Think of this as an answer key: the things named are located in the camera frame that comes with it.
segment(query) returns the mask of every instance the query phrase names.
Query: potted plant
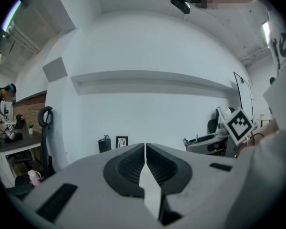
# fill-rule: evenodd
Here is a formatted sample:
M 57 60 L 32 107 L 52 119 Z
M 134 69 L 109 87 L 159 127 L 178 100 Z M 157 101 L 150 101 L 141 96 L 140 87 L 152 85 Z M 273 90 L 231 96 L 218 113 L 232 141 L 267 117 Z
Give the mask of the potted plant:
M 28 130 L 29 130 L 30 135 L 33 134 L 33 127 L 34 127 L 34 125 L 32 123 L 28 123 Z

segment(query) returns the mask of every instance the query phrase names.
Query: white ceiling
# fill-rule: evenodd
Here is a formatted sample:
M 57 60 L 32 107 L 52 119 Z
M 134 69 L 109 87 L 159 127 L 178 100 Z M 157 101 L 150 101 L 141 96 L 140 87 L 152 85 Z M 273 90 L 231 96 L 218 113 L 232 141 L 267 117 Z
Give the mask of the white ceiling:
M 13 18 L 17 27 L 40 48 L 62 32 L 50 15 L 48 2 L 52 1 L 25 0 Z M 103 13 L 148 10 L 188 21 L 218 38 L 239 60 L 245 60 L 245 65 L 252 64 L 253 55 L 266 48 L 261 25 L 267 20 L 267 13 L 258 1 L 239 4 L 228 10 L 202 10 L 192 5 L 191 13 L 187 16 L 171 5 L 170 0 L 100 0 L 100 4 Z M 2 37 L 0 52 L 3 55 L 0 67 L 15 75 L 34 55 L 12 38 Z

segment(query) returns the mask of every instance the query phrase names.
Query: brick wall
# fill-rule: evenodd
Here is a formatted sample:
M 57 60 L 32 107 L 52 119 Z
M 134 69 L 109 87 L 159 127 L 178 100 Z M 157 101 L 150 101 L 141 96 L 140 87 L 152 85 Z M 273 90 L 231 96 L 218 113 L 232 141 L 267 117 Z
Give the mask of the brick wall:
M 25 129 L 27 124 L 32 123 L 34 125 L 33 130 L 41 133 L 41 126 L 38 124 L 38 113 L 45 106 L 46 94 L 42 94 L 36 97 L 29 98 L 14 105 L 14 116 L 23 115 L 25 120 Z

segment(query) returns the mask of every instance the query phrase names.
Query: whiteboard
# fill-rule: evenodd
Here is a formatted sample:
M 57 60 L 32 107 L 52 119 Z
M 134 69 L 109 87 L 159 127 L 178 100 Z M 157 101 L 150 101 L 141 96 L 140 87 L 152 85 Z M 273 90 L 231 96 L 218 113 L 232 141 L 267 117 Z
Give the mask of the whiteboard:
M 250 120 L 253 119 L 253 107 L 251 99 L 251 91 L 249 84 L 242 79 L 237 73 L 234 72 L 236 83 L 239 90 L 240 103 L 243 111 L 249 117 Z

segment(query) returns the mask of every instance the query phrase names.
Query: picture frame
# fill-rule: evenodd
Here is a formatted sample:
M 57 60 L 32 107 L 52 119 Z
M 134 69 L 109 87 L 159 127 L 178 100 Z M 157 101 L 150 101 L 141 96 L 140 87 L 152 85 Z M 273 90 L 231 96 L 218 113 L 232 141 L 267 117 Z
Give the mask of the picture frame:
M 115 148 L 123 147 L 128 145 L 128 137 L 127 136 L 117 136 Z

